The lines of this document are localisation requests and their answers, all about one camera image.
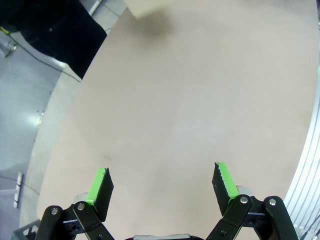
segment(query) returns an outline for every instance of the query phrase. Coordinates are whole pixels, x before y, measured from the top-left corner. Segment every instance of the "beige box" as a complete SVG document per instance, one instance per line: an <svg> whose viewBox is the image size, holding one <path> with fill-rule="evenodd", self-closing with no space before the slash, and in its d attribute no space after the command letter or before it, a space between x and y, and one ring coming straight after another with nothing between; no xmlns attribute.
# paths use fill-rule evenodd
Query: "beige box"
<svg viewBox="0 0 320 240"><path fill-rule="evenodd" d="M167 5L174 0L124 0L128 9L136 18L142 18Z"/></svg>

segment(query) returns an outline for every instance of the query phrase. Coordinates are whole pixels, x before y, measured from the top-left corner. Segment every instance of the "cable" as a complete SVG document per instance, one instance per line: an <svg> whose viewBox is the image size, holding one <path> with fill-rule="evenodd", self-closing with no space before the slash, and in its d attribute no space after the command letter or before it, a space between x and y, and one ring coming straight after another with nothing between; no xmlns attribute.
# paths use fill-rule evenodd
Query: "cable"
<svg viewBox="0 0 320 240"><path fill-rule="evenodd" d="M305 231L305 233L301 236L300 240L304 240L306 238L306 236L308 235L308 232L311 230L312 226L316 223L316 221L318 220L318 218L320 218L320 215L316 216L316 218L313 220L313 222L311 223L311 225L309 226L308 230Z"/></svg>
<svg viewBox="0 0 320 240"><path fill-rule="evenodd" d="M17 179L14 179L14 178L11 178L11 177L8 177L8 176L0 176L0 178L2 179L9 179L9 180L12 180L12 181L15 181L17 182ZM34 190L32 187L30 187L29 185L25 184L25 183L21 183L22 185L25 185L27 188L31 189L32 191L34 191L36 194L38 194L40 196L40 193L37 192L36 190Z"/></svg>
<svg viewBox="0 0 320 240"><path fill-rule="evenodd" d="M36 57L35 55L33 55L30 51L28 51L24 46L22 46L19 42L17 42L10 34L7 34L7 36L8 36L12 41L14 41L15 44L17 44L20 48L22 48L22 49L23 49L24 51L26 51L31 57L33 57L34 59L36 59L36 60L39 61L40 63L42 63L42 64L44 64L44 65L46 65L46 66L48 66L48 67L50 67L50 68L52 68L52 69L60 72L60 73L63 73L63 74L65 74L65 75L68 75L69 77L71 77L71 78L73 78L74 80L76 80L78 83L81 83L80 80L76 79L76 78L75 78L74 76L72 76L71 74L69 74L69 73L67 73L67 72L65 72L65 71L62 71L62 70L60 70L59 68L56 68L56 67L54 67L54 66L52 66L52 65L50 65L50 64L48 64L48 63L46 63L46 62L44 62L44 61L42 61L42 60L40 60L39 58L37 58L37 57Z"/></svg>
<svg viewBox="0 0 320 240"><path fill-rule="evenodd" d="M110 7L108 7L104 2L102 3L103 6L105 6L110 12L112 12L114 15L116 15L118 18L120 18L120 15L114 12Z"/></svg>

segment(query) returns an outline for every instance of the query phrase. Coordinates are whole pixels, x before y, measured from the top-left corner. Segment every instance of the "person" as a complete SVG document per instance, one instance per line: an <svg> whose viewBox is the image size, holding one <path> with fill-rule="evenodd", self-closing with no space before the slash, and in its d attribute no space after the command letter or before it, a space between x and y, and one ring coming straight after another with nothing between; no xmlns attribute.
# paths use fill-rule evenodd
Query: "person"
<svg viewBox="0 0 320 240"><path fill-rule="evenodd" d="M68 64L81 79L107 37L79 0L0 0L0 10L1 27L20 31L32 47Z"/></svg>

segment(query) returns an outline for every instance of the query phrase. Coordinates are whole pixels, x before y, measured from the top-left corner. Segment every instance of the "silver bolt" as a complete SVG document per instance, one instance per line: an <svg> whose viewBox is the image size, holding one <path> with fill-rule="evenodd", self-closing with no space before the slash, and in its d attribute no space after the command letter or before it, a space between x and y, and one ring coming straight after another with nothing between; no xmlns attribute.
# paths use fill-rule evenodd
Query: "silver bolt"
<svg viewBox="0 0 320 240"><path fill-rule="evenodd" d="M240 198L240 202L241 202L242 204L246 204L246 203L248 202L248 198L246 198L245 196L242 196L242 197Z"/></svg>
<svg viewBox="0 0 320 240"><path fill-rule="evenodd" d="M57 213L58 213L58 208L55 207L51 210L52 215L56 215Z"/></svg>
<svg viewBox="0 0 320 240"><path fill-rule="evenodd" d="M271 198L271 199L269 200L269 204L270 204L271 206L275 206L275 205L276 205L276 200L274 200L273 198Z"/></svg>
<svg viewBox="0 0 320 240"><path fill-rule="evenodd" d="M79 210L79 211L83 210L84 208L85 208L85 205L84 205L83 203L80 203L80 204L78 205L78 210Z"/></svg>

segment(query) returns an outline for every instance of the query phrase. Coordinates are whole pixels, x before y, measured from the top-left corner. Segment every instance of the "beige tabletop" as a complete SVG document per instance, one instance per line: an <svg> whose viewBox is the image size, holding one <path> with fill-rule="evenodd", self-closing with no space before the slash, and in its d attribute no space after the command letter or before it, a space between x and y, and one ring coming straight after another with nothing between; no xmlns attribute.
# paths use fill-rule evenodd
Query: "beige tabletop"
<svg viewBox="0 0 320 240"><path fill-rule="evenodd" d="M284 198L313 110L318 34L313 0L184 0L142 20L125 11L64 123L38 216L67 208L107 167L116 240L205 238L221 218L214 161L258 199Z"/></svg>

